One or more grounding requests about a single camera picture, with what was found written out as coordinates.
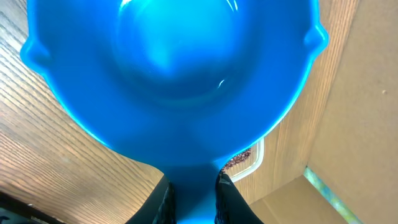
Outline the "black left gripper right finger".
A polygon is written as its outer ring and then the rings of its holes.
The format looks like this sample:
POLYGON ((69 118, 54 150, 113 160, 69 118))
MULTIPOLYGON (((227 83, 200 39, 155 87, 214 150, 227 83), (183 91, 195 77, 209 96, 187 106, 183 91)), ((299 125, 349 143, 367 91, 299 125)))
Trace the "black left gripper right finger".
POLYGON ((222 171, 216 180, 215 224, 263 224, 222 171))

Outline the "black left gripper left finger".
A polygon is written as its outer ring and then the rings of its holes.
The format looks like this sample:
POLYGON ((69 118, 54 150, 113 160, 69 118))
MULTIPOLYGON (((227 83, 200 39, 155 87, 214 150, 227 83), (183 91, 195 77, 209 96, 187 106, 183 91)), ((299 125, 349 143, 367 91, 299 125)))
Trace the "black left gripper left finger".
POLYGON ((174 188, 166 176, 126 224, 176 224, 174 188))

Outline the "blue plastic measuring scoop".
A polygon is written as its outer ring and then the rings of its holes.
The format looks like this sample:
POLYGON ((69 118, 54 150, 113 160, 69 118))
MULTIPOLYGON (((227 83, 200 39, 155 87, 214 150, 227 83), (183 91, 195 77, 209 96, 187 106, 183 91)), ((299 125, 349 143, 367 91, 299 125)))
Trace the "blue plastic measuring scoop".
POLYGON ((327 46, 311 0, 36 0, 21 60, 111 150, 172 183, 178 223, 213 223, 221 168, 268 135, 327 46))

